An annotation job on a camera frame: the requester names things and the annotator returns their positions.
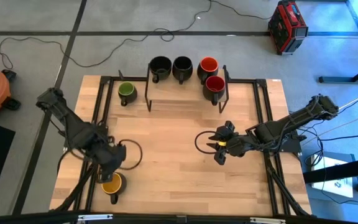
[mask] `table frame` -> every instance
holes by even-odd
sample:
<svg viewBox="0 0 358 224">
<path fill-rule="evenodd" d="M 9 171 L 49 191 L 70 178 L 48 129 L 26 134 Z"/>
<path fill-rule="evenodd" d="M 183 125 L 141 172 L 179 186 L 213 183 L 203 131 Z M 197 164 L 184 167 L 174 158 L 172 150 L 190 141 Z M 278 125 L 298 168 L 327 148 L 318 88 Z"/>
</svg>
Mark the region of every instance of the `table frame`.
<svg viewBox="0 0 358 224">
<path fill-rule="evenodd" d="M 263 112 L 262 112 L 262 105 L 260 103 L 260 95 L 259 95 L 259 87 L 262 88 L 262 93 L 264 96 L 264 106 L 266 108 L 266 114 L 267 114 L 267 119 L 269 121 L 273 120 L 273 115 L 272 115 L 272 109 L 270 107 L 270 100 L 269 100 L 269 93 L 267 91 L 267 82 L 266 79 L 241 79 L 241 78 L 230 78 L 229 76 L 229 72 L 226 70 L 226 66 L 223 66 L 224 69 L 224 75 L 225 75 L 225 79 L 226 79 L 226 89 L 227 89 L 227 83 L 244 83 L 244 84 L 251 84 L 254 90 L 254 97 L 255 97 L 255 108 L 257 110 L 257 117 L 258 117 L 258 122 L 259 123 L 263 123 L 264 122 L 264 117 L 263 117 Z M 98 94 L 96 97 L 96 102 L 95 102 L 95 107 L 94 107 L 94 111 L 93 111 L 93 117 L 92 117 L 92 123 L 95 125 L 98 125 L 99 128 L 104 131 L 105 133 L 108 132 L 108 127 L 106 126 L 107 123 L 107 118 L 108 118 L 108 113 L 109 113 L 109 109 L 110 109 L 110 101 L 111 101 L 111 95 L 112 95 L 112 88 L 114 85 L 114 81 L 133 81 L 133 82 L 146 82 L 146 89 L 145 89 L 145 99 L 146 102 L 148 102 L 147 99 L 147 87 L 148 87 L 148 76 L 147 77 L 124 77 L 121 73 L 121 71 L 119 71 L 119 77 L 109 77 L 109 76 L 102 76 L 100 79 L 100 83 L 99 83 L 99 90 L 98 90 Z M 102 95 L 103 95 L 103 89 L 104 87 L 108 85 L 108 92 L 107 92 L 107 96 L 106 96 L 106 102 L 105 102 L 105 106 L 103 109 L 103 117 L 101 119 L 101 121 L 97 122 L 98 120 L 98 114 L 100 111 L 100 106 L 101 106 L 101 99 L 102 99 Z M 226 106 L 226 103 L 229 99 L 229 95 L 227 92 L 227 100 L 224 102 L 223 107 L 221 107 L 221 105 L 219 104 L 219 112 L 221 113 L 221 110 L 224 109 L 224 107 Z M 147 107 L 150 111 L 151 108 L 151 100 L 150 100 L 150 104 L 147 103 Z M 281 158 L 280 155 L 277 154 L 275 157 L 275 163 L 276 163 L 276 169 L 277 169 L 277 174 L 279 176 L 279 178 L 284 182 L 284 174 L 283 174 L 283 169 L 282 169 L 282 163 L 281 163 Z M 277 205 L 277 199 L 275 196 L 275 187 L 274 187 L 274 181 L 272 179 L 272 176 L 267 172 L 267 160 L 270 160 L 270 156 L 268 152 L 264 152 L 264 161 L 265 161 L 265 168 L 266 168 L 266 175 L 267 175 L 267 183 L 268 183 L 268 191 L 269 191 L 269 195 L 270 195 L 270 203 L 271 203 L 271 207 L 272 207 L 272 213 L 273 216 L 277 216 L 278 214 L 278 205 Z M 83 161 L 82 164 L 82 168 L 81 168 L 81 173 L 80 173 L 80 178 L 83 177 L 83 175 L 85 174 L 87 168 L 89 166 L 88 161 Z M 91 212 L 91 206 L 92 206 L 92 199 L 93 199 L 93 193 L 94 193 L 94 188 L 96 185 L 96 178 L 97 178 L 97 171 L 95 171 L 91 178 L 90 178 L 90 182 L 89 182 L 89 188 L 88 188 L 88 192 L 86 194 L 86 202 L 85 202 L 85 210 L 87 212 Z M 73 207 L 73 211 L 79 211 L 80 210 L 80 203 L 81 203 L 81 198 L 82 198 L 82 191 L 80 192 L 80 194 L 77 196 L 76 200 L 74 201 L 74 207 Z M 283 194 L 281 194 L 282 197 L 282 201 L 283 201 L 283 211 L 285 215 L 290 215 L 290 206 L 288 204 L 288 201 L 286 200 L 286 198 L 284 197 Z M 125 215 L 127 216 L 128 214 L 120 214 L 120 213 L 115 213 L 114 215 Z M 178 222 L 186 222 L 187 221 L 187 216 L 178 216 L 178 215 L 159 215 L 159 214 L 146 214 L 146 215 L 138 215 L 138 214 L 133 214 L 135 219 L 140 219 L 140 218 L 150 218 L 150 217 L 154 217 L 154 218 L 167 218 L 167 217 L 176 217 Z M 234 218 L 236 217 L 218 217 L 216 219 L 214 219 L 214 217 L 210 217 L 212 220 L 216 220 L 216 221 L 232 221 Z"/>
</svg>

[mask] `black metal rack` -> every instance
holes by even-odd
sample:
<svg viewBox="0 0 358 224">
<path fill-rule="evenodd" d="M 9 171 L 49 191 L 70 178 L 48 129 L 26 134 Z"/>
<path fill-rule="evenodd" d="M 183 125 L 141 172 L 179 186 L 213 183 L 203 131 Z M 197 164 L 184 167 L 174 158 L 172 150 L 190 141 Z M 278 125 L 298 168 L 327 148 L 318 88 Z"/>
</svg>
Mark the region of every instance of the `black metal rack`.
<svg viewBox="0 0 358 224">
<path fill-rule="evenodd" d="M 253 87 L 253 91 L 254 91 L 254 96 L 255 96 L 255 107 L 257 110 L 257 117 L 258 117 L 258 122 L 259 123 L 263 123 L 264 119 L 263 119 L 263 114 L 262 114 L 262 105 L 260 103 L 260 96 L 259 96 L 259 88 L 262 89 L 262 93 L 264 96 L 264 106 L 266 108 L 266 112 L 267 112 L 267 118 L 268 120 L 273 120 L 273 116 L 272 116 L 272 110 L 270 107 L 270 100 L 269 100 L 269 93 L 267 91 L 267 82 L 265 79 L 238 79 L 238 78 L 230 78 L 229 73 L 226 70 L 226 66 L 223 66 L 224 69 L 224 75 L 226 78 L 226 89 L 227 89 L 227 83 L 243 83 L 243 84 L 250 84 Z M 107 121 L 107 114 L 108 114 L 108 110 L 109 110 L 109 101 L 111 99 L 111 93 L 112 93 L 112 86 L 114 84 L 114 81 L 140 81 L 140 82 L 144 82 L 146 81 L 146 88 L 145 88 L 145 99 L 147 103 L 147 107 L 150 111 L 151 109 L 151 104 L 152 101 L 148 100 L 147 98 L 147 89 L 148 89 L 148 82 L 149 82 L 149 72 L 147 72 L 147 76 L 146 77 L 124 77 L 121 73 L 121 71 L 119 71 L 119 77 L 101 77 L 100 79 L 100 84 L 99 84 L 99 90 L 98 90 L 98 95 L 96 97 L 96 103 L 95 103 L 95 108 L 94 108 L 94 112 L 93 112 L 93 118 L 92 118 L 92 123 L 94 124 L 100 124 L 103 126 L 103 128 L 105 128 L 106 130 L 108 129 L 108 127 L 106 126 L 106 121 Z M 109 84 L 108 86 L 108 95 L 106 97 L 107 101 L 105 102 L 105 107 L 104 107 L 104 111 L 103 111 L 103 117 L 102 120 L 97 122 L 98 119 L 98 113 L 99 113 L 99 108 L 101 105 L 101 96 L 103 94 L 103 88 L 106 84 Z M 221 113 L 221 111 L 224 109 L 224 107 L 226 106 L 226 103 L 229 99 L 229 95 L 228 95 L 228 91 L 227 91 L 227 100 L 224 102 L 223 106 L 221 106 L 219 104 L 219 112 Z M 266 163 L 266 161 L 269 159 L 269 153 L 266 152 L 264 154 L 264 161 Z M 282 171 L 282 164 L 281 164 L 281 160 L 280 160 L 280 156 L 277 154 L 277 156 L 275 157 L 275 163 L 276 163 L 276 169 L 278 171 L 278 174 L 280 176 L 280 178 L 284 181 L 284 176 L 283 176 L 283 171 Z M 81 169 L 81 174 L 80 177 L 82 177 L 86 171 L 85 168 L 87 168 L 88 166 L 88 162 L 84 161 L 83 162 L 83 168 Z M 279 215 L 278 214 L 278 205 L 277 205 L 277 199 L 275 197 L 275 188 L 274 188 L 274 181 L 272 179 L 272 177 L 269 175 L 269 173 L 267 172 L 267 181 L 268 181 L 268 190 L 269 190 L 269 195 L 270 195 L 270 202 L 271 202 L 271 206 L 272 206 L 272 213 L 273 215 Z M 91 206 L 92 206 L 92 199 L 93 199 L 93 192 L 94 192 L 94 186 L 96 185 L 96 173 L 94 173 L 91 177 L 91 181 L 89 183 L 89 188 L 88 188 L 88 192 L 87 192 L 87 198 L 86 198 L 86 203 L 85 203 L 85 211 L 87 211 L 88 213 L 91 212 Z M 290 214 L 290 209 L 289 209 L 289 205 L 288 202 L 285 200 L 284 196 L 282 195 L 282 200 L 283 200 L 283 209 L 284 209 L 284 214 L 285 215 L 289 215 Z M 78 196 L 78 198 L 75 201 L 75 206 L 73 208 L 73 211 L 79 211 L 79 207 L 80 207 L 80 201 L 81 201 L 81 195 Z M 120 214 L 120 213 L 115 213 L 114 216 L 117 217 L 124 217 L 124 218 L 129 218 L 130 214 Z M 133 219 L 163 219 L 163 220 L 176 220 L 179 222 L 183 221 L 183 217 L 180 218 L 176 215 L 138 215 L 138 214 L 133 214 L 131 215 L 133 217 Z M 188 222 L 188 218 L 189 217 L 196 217 L 196 216 L 185 216 L 185 220 Z M 211 221 L 228 221 L 228 222 L 232 222 L 233 220 L 242 220 L 242 222 L 246 222 L 247 220 L 249 220 L 249 217 L 203 217 L 200 216 L 200 218 L 202 220 L 211 220 Z"/>
</svg>

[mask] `green mug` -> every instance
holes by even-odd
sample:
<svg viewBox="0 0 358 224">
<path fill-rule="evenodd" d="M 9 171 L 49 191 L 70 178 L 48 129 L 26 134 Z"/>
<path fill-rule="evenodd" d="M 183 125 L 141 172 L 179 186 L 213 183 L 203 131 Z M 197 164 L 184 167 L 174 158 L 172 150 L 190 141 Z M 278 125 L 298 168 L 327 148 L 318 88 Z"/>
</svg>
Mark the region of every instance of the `green mug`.
<svg viewBox="0 0 358 224">
<path fill-rule="evenodd" d="M 137 91 L 135 86 L 130 82 L 123 82 L 119 85 L 118 95 L 121 99 L 121 106 L 126 106 L 132 103 L 137 98 Z"/>
</svg>

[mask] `yellow mug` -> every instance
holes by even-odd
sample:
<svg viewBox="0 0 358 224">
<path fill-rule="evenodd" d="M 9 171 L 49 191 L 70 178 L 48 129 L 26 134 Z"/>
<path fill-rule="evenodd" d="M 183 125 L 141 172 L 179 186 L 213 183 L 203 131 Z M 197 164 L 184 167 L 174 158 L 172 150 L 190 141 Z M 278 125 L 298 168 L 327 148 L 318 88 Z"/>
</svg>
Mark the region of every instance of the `yellow mug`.
<svg viewBox="0 0 358 224">
<path fill-rule="evenodd" d="M 104 193 L 110 195 L 111 204 L 115 205 L 118 202 L 118 195 L 123 193 L 127 186 L 127 180 L 121 173 L 115 172 L 112 174 L 112 181 L 103 183 L 102 189 Z"/>
</svg>

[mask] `concrete floor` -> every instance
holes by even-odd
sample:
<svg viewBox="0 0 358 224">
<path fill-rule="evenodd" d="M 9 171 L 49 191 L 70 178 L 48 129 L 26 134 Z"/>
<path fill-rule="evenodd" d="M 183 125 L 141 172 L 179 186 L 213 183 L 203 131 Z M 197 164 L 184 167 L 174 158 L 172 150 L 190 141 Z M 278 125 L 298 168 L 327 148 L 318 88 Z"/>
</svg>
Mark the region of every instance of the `concrete floor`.
<svg viewBox="0 0 358 224">
<path fill-rule="evenodd" d="M 270 17 L 277 0 L 241 1 L 220 0 L 241 13 Z M 9 31 L 67 31 L 72 30 L 80 0 L 64 1 L 3 1 L 0 0 L 0 30 Z M 194 13 L 208 8 L 207 0 L 88 0 L 79 31 L 150 31 L 157 27 L 175 30 L 186 27 Z M 298 2 L 298 7 L 311 32 L 357 32 L 357 27 L 343 2 Z M 213 4 L 211 12 L 200 14 L 192 31 L 266 31 L 268 20 L 240 17 L 224 7 Z M 68 36 L 39 37 L 56 40 L 65 47 Z M 84 65 L 105 58 L 127 36 L 76 37 L 71 57 Z M 141 39 L 142 36 L 130 36 Z M 0 215 L 12 211 L 21 180 L 29 161 L 42 112 L 35 107 L 35 98 L 53 86 L 62 54 L 57 45 L 8 41 L 2 51 L 15 65 L 18 79 L 12 84 L 12 94 L 23 106 L 19 111 L 2 111 L 0 125 L 16 131 L 0 178 Z M 117 75 L 120 69 L 127 76 L 146 73 L 147 63 L 157 55 L 175 58 L 186 55 L 197 62 L 209 55 L 221 65 L 227 65 L 233 78 L 282 79 L 289 110 L 303 107 L 311 96 L 329 95 L 343 105 L 357 98 L 358 85 L 319 84 L 321 75 L 351 77 L 358 73 L 358 37 L 309 37 L 289 56 L 275 55 L 269 37 L 253 36 L 176 36 L 164 42 L 157 36 L 142 43 L 126 42 L 104 64 L 94 68 L 80 68 L 69 62 L 61 89 L 68 105 L 75 107 L 83 75 Z M 319 133 L 358 117 L 358 104 L 336 119 L 317 127 Z M 325 138 L 358 134 L 358 122 L 335 130 Z M 331 141 L 324 144 L 327 151 L 353 153 L 358 159 L 358 139 Z M 63 138 L 53 126 L 45 137 L 39 162 L 23 209 L 24 213 L 45 212 L 56 178 L 56 165 L 62 153 Z M 305 149 L 316 149 L 307 144 Z M 313 213 L 335 219 L 358 221 L 354 205 L 339 206 L 336 213 L 325 208 L 334 202 L 312 200 Z"/>
</svg>

